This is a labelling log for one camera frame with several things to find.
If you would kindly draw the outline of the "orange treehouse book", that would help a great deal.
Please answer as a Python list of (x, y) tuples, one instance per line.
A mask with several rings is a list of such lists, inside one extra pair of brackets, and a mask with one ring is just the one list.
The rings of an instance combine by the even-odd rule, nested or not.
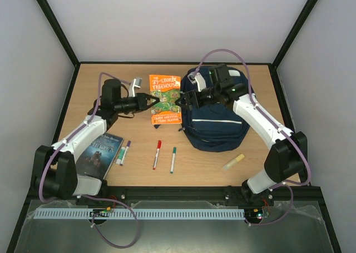
[(181, 77), (170, 75), (149, 75), (150, 94), (160, 102), (151, 107), (153, 125), (181, 124), (181, 108), (175, 104), (180, 97)]

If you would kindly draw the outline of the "navy blue backpack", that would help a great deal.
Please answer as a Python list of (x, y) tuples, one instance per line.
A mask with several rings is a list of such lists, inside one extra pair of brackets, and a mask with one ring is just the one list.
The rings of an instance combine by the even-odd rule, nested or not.
[(206, 152), (238, 148), (250, 128), (245, 120), (219, 103), (191, 111), (182, 108), (181, 117), (182, 130), (192, 146)]

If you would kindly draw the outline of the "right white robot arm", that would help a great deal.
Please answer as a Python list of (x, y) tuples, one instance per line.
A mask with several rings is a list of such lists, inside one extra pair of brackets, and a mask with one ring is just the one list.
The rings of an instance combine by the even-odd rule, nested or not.
[(308, 185), (312, 174), (307, 160), (306, 135), (295, 133), (277, 121), (257, 101), (250, 81), (237, 82), (227, 65), (206, 67), (208, 79), (200, 70), (198, 66), (185, 76), (185, 82), (192, 84), (192, 89), (183, 90), (176, 105), (185, 113), (216, 103), (224, 105), (241, 117), (269, 149), (262, 170), (243, 183), (243, 199), (254, 204), (261, 199), (262, 192), (291, 183), (290, 177), (302, 171), (306, 171), (306, 180), (294, 184)]

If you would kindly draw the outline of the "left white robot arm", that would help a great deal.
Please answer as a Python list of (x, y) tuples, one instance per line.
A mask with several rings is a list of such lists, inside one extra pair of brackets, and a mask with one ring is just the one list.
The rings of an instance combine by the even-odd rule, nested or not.
[(82, 123), (61, 141), (40, 146), (34, 155), (31, 187), (42, 202), (55, 198), (66, 200), (72, 196), (96, 196), (102, 180), (77, 173), (76, 162), (84, 150), (106, 133), (121, 115), (136, 114), (158, 104), (158, 97), (136, 93), (141, 78), (129, 86), (111, 78), (98, 83), (98, 95), (93, 108)]

